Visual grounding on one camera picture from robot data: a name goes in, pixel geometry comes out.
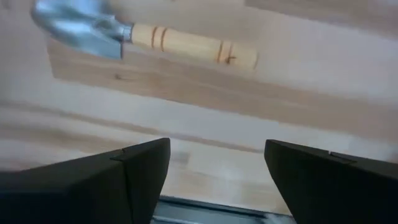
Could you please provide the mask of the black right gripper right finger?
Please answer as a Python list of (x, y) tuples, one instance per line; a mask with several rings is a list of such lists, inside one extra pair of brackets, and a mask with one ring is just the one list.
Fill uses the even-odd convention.
[(271, 139), (264, 159), (297, 223), (397, 223), (397, 164)]

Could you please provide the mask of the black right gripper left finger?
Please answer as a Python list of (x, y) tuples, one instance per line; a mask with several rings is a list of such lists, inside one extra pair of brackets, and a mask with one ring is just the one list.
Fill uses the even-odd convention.
[(1, 173), (1, 223), (150, 223), (170, 139)]

